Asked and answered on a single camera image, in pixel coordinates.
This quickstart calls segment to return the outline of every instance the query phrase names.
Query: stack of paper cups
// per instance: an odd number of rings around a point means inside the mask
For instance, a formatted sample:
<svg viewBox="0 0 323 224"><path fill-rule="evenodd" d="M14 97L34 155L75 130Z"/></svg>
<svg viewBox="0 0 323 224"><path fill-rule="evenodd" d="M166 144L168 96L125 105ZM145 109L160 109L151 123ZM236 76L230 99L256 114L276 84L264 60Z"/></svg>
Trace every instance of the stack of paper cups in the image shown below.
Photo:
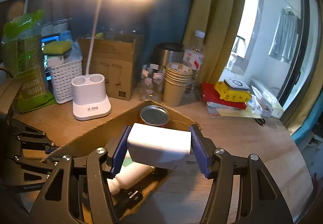
<svg viewBox="0 0 323 224"><path fill-rule="evenodd" d="M193 71L186 65L180 63L169 63L166 66L164 103L171 107L180 104Z"/></svg>

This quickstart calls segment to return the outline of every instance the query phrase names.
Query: wooden table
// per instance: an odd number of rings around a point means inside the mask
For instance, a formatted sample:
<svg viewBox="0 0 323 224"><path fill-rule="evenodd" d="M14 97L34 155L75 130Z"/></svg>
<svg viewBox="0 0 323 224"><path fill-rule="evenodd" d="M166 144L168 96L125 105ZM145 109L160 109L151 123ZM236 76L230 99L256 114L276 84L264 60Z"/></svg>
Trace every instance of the wooden table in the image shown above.
<svg viewBox="0 0 323 224"><path fill-rule="evenodd" d="M57 145L65 145L140 103L137 97L130 101L110 98L110 101L112 113L90 121L75 120L71 102L51 105L15 118L46 131ZM211 119L203 102L179 106L175 110L198 122L205 137L232 155L258 154L279 186L292 216L300 213L313 185L301 153L279 120L268 118L266 124L260 126L250 118ZM212 181L199 172L196 163L189 163L184 171L172 171L138 213L125 218L122 223L199 223L211 184ZM235 220L238 195L239 177L235 177L228 223Z"/></svg>

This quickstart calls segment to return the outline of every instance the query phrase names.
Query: clear plastic bottle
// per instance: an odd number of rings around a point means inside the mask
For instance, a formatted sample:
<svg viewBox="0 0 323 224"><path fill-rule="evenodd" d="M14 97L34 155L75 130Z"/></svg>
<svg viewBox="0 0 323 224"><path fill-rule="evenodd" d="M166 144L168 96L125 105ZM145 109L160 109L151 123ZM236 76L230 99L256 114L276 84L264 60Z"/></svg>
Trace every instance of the clear plastic bottle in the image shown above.
<svg viewBox="0 0 323 224"><path fill-rule="evenodd" d="M190 80L186 90L185 95L189 95L194 87L195 81L197 79L198 73L200 71L201 65L203 63L204 55L203 55L203 42L204 42L205 33L202 31L196 30L192 35L192 38L185 47L183 64L190 67L193 70L193 76Z"/></svg>

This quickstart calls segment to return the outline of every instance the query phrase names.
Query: plastic bottle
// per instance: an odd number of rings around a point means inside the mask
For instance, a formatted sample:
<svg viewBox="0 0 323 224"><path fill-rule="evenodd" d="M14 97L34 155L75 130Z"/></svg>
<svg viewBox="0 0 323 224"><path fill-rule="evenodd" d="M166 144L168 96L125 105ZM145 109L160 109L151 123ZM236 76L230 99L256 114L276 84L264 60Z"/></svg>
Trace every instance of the plastic bottle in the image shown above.
<svg viewBox="0 0 323 224"><path fill-rule="evenodd" d="M195 81L197 79L198 73L203 63L204 37L205 37L205 33L203 33L202 31L196 30L195 33L192 35L192 38L188 46L185 47L183 64L185 64L186 66L190 67L193 70L192 79L190 80L185 90L186 96L193 91L195 87Z"/></svg>
<svg viewBox="0 0 323 224"><path fill-rule="evenodd" d="M137 162L131 162L126 167L122 166L120 173L114 179L107 179L111 194L117 194L120 189L128 190L153 172L154 169L152 166Z"/></svg>

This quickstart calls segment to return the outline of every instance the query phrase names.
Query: white wall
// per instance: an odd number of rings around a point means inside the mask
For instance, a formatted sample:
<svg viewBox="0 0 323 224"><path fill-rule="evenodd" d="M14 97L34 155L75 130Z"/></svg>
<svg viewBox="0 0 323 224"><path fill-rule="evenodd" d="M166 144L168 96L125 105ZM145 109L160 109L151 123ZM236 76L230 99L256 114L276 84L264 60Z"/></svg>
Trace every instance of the white wall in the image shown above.
<svg viewBox="0 0 323 224"><path fill-rule="evenodd" d="M289 64L279 62L268 55L280 12L283 7L290 6L295 15L300 17L300 0L264 0L261 23L257 40L244 74L245 82L251 77L261 81L275 95L282 87L289 70Z"/></svg>

